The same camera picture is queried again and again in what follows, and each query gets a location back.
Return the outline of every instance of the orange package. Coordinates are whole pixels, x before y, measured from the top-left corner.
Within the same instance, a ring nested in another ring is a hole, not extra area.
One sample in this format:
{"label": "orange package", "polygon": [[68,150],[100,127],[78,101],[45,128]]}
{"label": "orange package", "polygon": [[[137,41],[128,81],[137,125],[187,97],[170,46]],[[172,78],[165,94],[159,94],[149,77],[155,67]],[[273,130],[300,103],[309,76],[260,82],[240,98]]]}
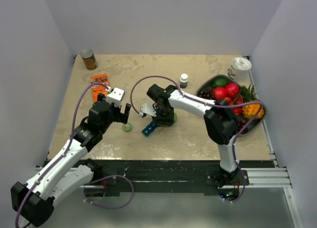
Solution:
{"label": "orange package", "polygon": [[[92,76],[90,78],[91,83],[104,83],[105,85],[109,86],[109,81],[108,81],[108,76],[107,74],[100,74],[100,75],[96,75],[96,76]],[[99,93],[103,93],[103,94],[108,94],[109,93],[109,89],[106,89],[105,87],[101,86],[101,85],[95,85],[92,87],[92,91],[93,91],[93,100],[94,102],[97,101],[97,97]]]}

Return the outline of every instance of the robotic arm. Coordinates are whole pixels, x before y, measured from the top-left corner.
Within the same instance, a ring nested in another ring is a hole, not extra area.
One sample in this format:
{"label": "robotic arm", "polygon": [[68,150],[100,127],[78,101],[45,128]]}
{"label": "robotic arm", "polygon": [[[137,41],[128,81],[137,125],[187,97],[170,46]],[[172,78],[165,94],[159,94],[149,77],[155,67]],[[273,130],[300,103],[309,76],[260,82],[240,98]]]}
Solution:
{"label": "robotic arm", "polygon": [[225,100],[216,102],[214,100],[204,100],[196,96],[181,94],[175,86],[169,85],[165,89],[154,84],[147,91],[147,95],[156,103],[156,108],[152,104],[141,106],[142,116],[149,114],[155,124],[173,125],[174,108],[192,113],[205,121],[208,136],[218,144],[220,153],[220,167],[223,174],[230,177],[231,173],[236,173],[237,160],[235,151],[232,149],[232,141],[237,133],[238,120],[230,108],[216,108],[210,105],[227,105]]}
{"label": "robotic arm", "polygon": [[[38,227],[47,221],[53,213],[54,206],[64,197],[93,179],[94,174],[101,168],[92,160],[87,160],[72,172],[69,170],[101,141],[103,134],[113,122],[127,123],[131,106],[127,104],[124,113],[120,112],[123,97],[124,91],[118,88],[114,88],[107,96],[98,95],[98,100],[90,108],[89,115],[75,128],[69,151],[65,152],[70,143],[70,140],[67,140],[62,150],[39,173],[26,183],[17,182],[11,188],[12,206],[15,211],[18,211],[23,199],[31,190],[21,215]],[[42,172],[48,168],[51,169],[41,177]]]}

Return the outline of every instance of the tabletop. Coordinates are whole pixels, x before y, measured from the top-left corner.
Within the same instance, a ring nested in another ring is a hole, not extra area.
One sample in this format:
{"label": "tabletop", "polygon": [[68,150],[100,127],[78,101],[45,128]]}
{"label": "tabletop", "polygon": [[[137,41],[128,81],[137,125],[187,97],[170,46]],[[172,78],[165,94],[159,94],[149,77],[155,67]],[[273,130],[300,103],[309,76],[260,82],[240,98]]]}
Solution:
{"label": "tabletop", "polygon": [[[110,86],[125,91],[123,107],[130,103],[133,85],[149,75],[162,75],[178,82],[182,73],[189,76],[185,92],[195,94],[198,88],[217,74],[226,74],[236,55],[95,55],[98,67],[87,70],[80,56],[76,57],[64,102],[58,118],[53,142],[48,155],[52,159],[64,146],[71,132],[72,118],[78,98],[90,84],[91,76],[108,74]],[[143,103],[153,103],[146,92],[153,84],[165,88],[171,83],[160,78],[142,81],[134,90],[133,104],[140,109]],[[246,79],[241,85],[249,85]],[[76,126],[88,115],[93,105],[92,92],[83,98],[77,114]],[[113,123],[103,139],[85,157],[95,160],[219,160],[217,144],[208,137],[205,122],[182,110],[175,109],[178,122],[171,127],[158,127],[149,137],[142,130],[152,121],[139,117],[132,109],[130,132],[121,123]],[[240,160],[270,160],[262,126],[247,136],[238,138]]]}

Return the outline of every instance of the tray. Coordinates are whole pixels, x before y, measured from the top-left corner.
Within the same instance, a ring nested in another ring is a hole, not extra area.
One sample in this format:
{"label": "tray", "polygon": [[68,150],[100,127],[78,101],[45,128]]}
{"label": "tray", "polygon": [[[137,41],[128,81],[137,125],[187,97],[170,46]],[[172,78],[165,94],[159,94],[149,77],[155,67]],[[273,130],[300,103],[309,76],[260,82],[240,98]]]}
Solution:
{"label": "tray", "polygon": [[[225,79],[228,83],[235,83],[238,85],[239,89],[242,88],[242,86],[240,84],[238,84],[237,82],[233,81],[231,78],[229,78],[228,76],[226,75],[222,75],[222,74],[219,74],[219,75],[216,75],[215,77],[212,77],[211,79],[209,79],[206,83],[204,83],[196,92],[196,96],[199,95],[199,93],[203,90],[203,89],[214,89],[214,87],[212,86],[212,83],[214,80],[216,79],[219,79],[219,78],[223,78]],[[264,120],[264,118],[266,117],[266,112],[267,112],[267,109],[266,109],[266,106],[264,105],[264,110],[265,110],[265,113],[264,113],[264,116],[262,117],[261,120],[254,120],[251,122],[251,124],[248,126],[248,129],[249,131],[245,134],[241,134],[240,136],[245,136],[245,135],[248,135],[250,134],[255,128],[257,128],[261,122]],[[237,116],[238,119],[244,119],[243,115],[238,115]]]}

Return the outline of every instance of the white bottle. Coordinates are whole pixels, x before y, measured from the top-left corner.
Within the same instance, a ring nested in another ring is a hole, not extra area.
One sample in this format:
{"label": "white bottle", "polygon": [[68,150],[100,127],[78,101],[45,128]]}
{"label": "white bottle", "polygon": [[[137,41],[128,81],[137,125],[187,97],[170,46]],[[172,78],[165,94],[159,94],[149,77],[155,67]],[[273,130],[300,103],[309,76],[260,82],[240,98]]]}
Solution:
{"label": "white bottle", "polygon": [[186,88],[188,84],[188,75],[186,73],[182,73],[179,77],[179,86],[181,88]]}

